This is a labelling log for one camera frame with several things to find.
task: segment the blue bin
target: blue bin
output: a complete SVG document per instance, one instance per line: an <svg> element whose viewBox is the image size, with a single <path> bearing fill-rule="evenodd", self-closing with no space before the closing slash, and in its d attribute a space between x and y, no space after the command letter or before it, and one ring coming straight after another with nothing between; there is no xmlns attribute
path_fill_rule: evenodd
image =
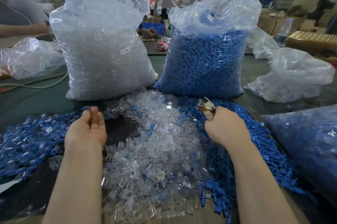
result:
<svg viewBox="0 0 337 224"><path fill-rule="evenodd" d="M142 22L144 29L154 28L158 35L164 36L165 35L165 27L163 23L152 23L152 22Z"/></svg>

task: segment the workbench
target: workbench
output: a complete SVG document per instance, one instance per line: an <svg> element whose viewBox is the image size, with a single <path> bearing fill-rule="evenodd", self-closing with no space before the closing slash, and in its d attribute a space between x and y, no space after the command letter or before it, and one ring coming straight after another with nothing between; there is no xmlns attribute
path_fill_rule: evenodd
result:
<svg viewBox="0 0 337 224"><path fill-rule="evenodd" d="M144 42L144 44L148 52L157 51L153 41ZM163 72L165 58L165 56L149 56L154 70L159 76ZM57 70L58 73L66 73L66 71L66 67ZM254 81L260 75L267 74L269 71L270 67L267 60L255 60L252 55L245 56L241 73L242 86ZM315 98L301 99L286 104L268 103L245 89L245 93L235 98L235 101L248 109L253 109L259 115L288 112L285 108L287 105L291 105L295 110L332 105L337 103L336 76L335 74L332 84L323 87L321 96ZM51 85L60 78L39 82L34 86ZM7 79L2 83L24 83L29 80L31 79L23 81ZM8 125L23 123L28 116L39 116L42 113L47 115L63 114L88 105L103 107L102 102L78 102L65 98L68 89L67 78L60 84L48 89L18 88L10 92L0 93L0 134L6 130ZM133 126L135 125L131 124L127 118L107 120L108 143L118 143L120 140L125 140L135 130L136 127ZM47 204L56 176L57 172L51 171L48 161L44 161L28 181L20 182L1 194L0 199L6 198L7 201L6 204L0 204L0 221L14 218L29 205L33 205L35 209L38 209ZM311 223L333 223L329 217L331 210L327 209L325 205L316 207L304 196L290 195Z"/></svg>

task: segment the water bottle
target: water bottle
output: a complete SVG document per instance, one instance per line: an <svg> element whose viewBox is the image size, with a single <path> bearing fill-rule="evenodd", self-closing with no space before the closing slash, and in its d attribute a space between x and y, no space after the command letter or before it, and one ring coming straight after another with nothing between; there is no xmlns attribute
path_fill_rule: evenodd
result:
<svg viewBox="0 0 337 224"><path fill-rule="evenodd" d="M291 18L287 19L286 22L282 25L280 33L277 34L277 36L275 38L275 41L279 45L279 47L284 46L284 42L289 35L290 28L292 26L292 22L293 22L293 19L291 19Z"/></svg>

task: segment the bag of blue plastic pieces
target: bag of blue plastic pieces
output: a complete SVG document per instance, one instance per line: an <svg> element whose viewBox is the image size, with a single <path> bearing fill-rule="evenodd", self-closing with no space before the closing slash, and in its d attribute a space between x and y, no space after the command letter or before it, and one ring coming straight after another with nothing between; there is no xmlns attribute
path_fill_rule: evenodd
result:
<svg viewBox="0 0 337 224"><path fill-rule="evenodd" d="M264 118L314 186L337 201L337 104Z"/></svg>
<svg viewBox="0 0 337 224"><path fill-rule="evenodd" d="M243 93L241 64L259 0L202 0L169 13L175 26L164 72L154 87L164 93L227 98Z"/></svg>

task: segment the finger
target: finger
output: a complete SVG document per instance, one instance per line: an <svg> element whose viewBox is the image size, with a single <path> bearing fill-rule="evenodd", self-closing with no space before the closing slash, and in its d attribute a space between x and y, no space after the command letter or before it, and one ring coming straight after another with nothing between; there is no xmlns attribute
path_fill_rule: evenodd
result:
<svg viewBox="0 0 337 224"><path fill-rule="evenodd" d="M98 126L99 126L99 128L100 129L102 129L102 128L105 129L105 121L104 121L104 116L103 116L102 112L98 112L97 118L98 118Z"/></svg>
<svg viewBox="0 0 337 224"><path fill-rule="evenodd" d="M98 107L91 107L91 129L98 129Z"/></svg>
<svg viewBox="0 0 337 224"><path fill-rule="evenodd" d="M82 119L86 123L89 123L90 119L91 119L91 113L90 113L90 111L89 110L83 111L82 117L80 119Z"/></svg>

